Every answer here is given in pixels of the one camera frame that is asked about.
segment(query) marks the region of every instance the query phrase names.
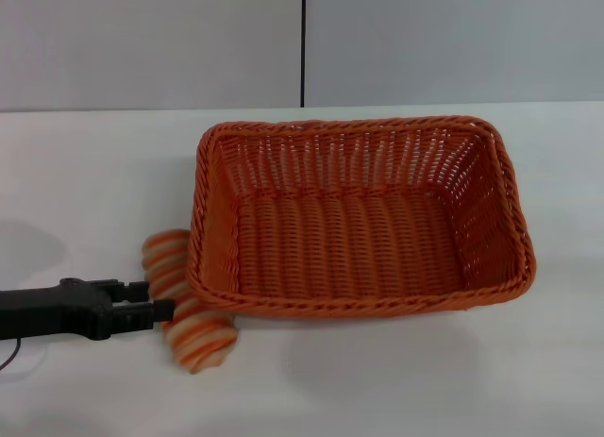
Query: orange wicker basket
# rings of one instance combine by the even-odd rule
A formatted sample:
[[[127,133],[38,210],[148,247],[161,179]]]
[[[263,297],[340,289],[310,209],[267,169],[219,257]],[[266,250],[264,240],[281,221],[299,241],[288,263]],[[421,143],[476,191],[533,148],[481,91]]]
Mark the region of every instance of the orange wicker basket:
[[[187,275],[217,309],[465,310],[534,279],[512,164],[480,119],[220,124],[195,179]]]

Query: table surface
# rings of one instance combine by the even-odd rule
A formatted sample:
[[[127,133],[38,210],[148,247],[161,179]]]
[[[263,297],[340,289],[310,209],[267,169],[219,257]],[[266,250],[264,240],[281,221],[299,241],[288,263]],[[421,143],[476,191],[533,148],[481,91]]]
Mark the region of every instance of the table surface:
[[[435,114],[504,138],[539,262],[523,297],[385,321],[238,317],[235,351],[198,376],[157,331],[28,339],[0,373],[0,435],[604,435],[604,102],[1,114],[0,285],[141,279],[144,238],[189,224],[216,123]]]

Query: basket rim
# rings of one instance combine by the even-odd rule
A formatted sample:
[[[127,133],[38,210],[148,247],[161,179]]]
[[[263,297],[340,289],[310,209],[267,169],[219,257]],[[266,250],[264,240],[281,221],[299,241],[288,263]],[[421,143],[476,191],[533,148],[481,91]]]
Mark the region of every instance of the basket rim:
[[[342,129],[354,129],[358,127],[386,126],[392,123],[408,124],[409,126],[420,126],[426,128],[426,125],[447,125],[468,128],[469,126],[477,127],[486,130],[491,135],[492,143],[486,143],[488,152],[491,158],[492,166],[497,170],[497,191],[499,201],[502,203],[502,215],[505,219],[505,227],[508,234],[512,236],[514,241],[515,255],[517,261],[517,271],[515,275],[505,283],[496,284],[484,288],[479,288],[471,291],[455,291],[453,293],[436,294],[436,295],[407,295],[407,296],[392,296],[384,298],[364,298],[364,299],[291,299],[282,297],[268,297],[239,294],[234,292],[218,291],[203,284],[199,277],[199,266],[201,264],[200,244],[195,243],[195,237],[191,237],[190,241],[190,257],[187,269],[187,281],[200,297],[216,308],[241,311],[248,314],[260,315],[290,315],[285,312],[258,312],[257,308],[281,308],[289,310],[325,310],[325,311],[344,311],[354,313],[363,310],[372,310],[375,308],[390,308],[395,310],[397,306],[406,306],[416,304],[417,312],[438,311],[438,310],[457,310],[455,302],[463,302],[463,308],[471,308],[476,305],[486,305],[493,303],[485,300],[484,297],[490,294],[506,294],[507,296],[500,301],[511,300],[523,294],[532,284],[537,263],[534,256],[532,241],[527,230],[527,223],[520,207],[520,199],[518,188],[515,180],[515,172],[512,162],[503,144],[501,135],[489,122],[484,121],[474,116],[427,116],[427,117],[411,117],[411,118],[388,118],[388,119],[373,119],[373,120],[354,120],[354,121],[293,121],[293,122],[230,122],[221,123],[208,129],[202,137],[198,149],[198,165],[201,167],[204,174],[208,173],[207,162],[211,155],[215,152],[217,142],[224,137],[246,136],[249,132],[262,131],[264,134],[267,130],[271,132],[280,132],[282,130],[298,129],[308,136],[314,136],[321,132],[325,127],[334,128],[341,127]],[[196,185],[204,178],[199,176],[199,171],[196,174]],[[195,204],[199,188],[195,190]],[[195,206],[193,207],[192,217],[192,235],[198,226],[203,232],[204,210],[198,215],[195,214]]]

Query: basket bottom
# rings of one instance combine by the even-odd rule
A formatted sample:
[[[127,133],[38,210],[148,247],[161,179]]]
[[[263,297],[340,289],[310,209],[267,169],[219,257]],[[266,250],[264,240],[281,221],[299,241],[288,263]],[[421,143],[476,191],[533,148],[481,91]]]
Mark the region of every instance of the basket bottom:
[[[434,193],[245,199],[237,245],[244,295],[366,299],[465,289]]]

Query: black cable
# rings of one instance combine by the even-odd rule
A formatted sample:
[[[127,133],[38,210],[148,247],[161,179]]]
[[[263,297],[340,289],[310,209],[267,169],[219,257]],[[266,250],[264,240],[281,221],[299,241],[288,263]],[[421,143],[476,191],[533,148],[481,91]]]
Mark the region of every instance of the black cable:
[[[300,22],[300,107],[304,108],[306,86],[306,0],[302,0],[302,20]]]
[[[15,350],[12,351],[12,354],[10,354],[10,357],[8,357],[4,363],[0,364],[0,371],[2,371],[4,368],[9,366],[10,363],[13,360],[15,360],[15,357],[17,357],[17,354],[19,353],[20,349],[21,349],[21,338],[17,338],[17,345],[15,346]]]

